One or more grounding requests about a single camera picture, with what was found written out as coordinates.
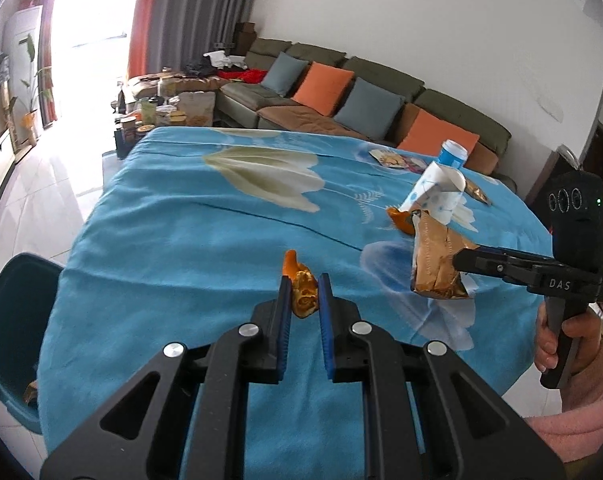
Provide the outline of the pink right sleeve forearm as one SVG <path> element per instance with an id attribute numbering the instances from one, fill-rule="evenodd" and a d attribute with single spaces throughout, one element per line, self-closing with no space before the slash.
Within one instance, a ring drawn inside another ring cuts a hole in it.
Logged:
<path id="1" fill-rule="evenodd" d="M 526 418 L 564 463 L 595 454 L 603 444 L 603 342 L 593 361 L 561 390 L 562 413 Z"/>

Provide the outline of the right hand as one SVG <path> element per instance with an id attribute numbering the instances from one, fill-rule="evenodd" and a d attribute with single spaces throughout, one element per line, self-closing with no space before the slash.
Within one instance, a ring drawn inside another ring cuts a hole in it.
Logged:
<path id="1" fill-rule="evenodd" d="M 564 321 L 562 330 L 568 337 L 577 339 L 579 342 L 571 368 L 571 374 L 578 374 L 594 361 L 600 351 L 601 320 L 592 310 L 588 310 Z M 556 334 L 550 330 L 544 302 L 538 309 L 535 344 L 536 368 L 541 372 L 554 370 L 559 362 L 557 355 L 559 340 Z"/>

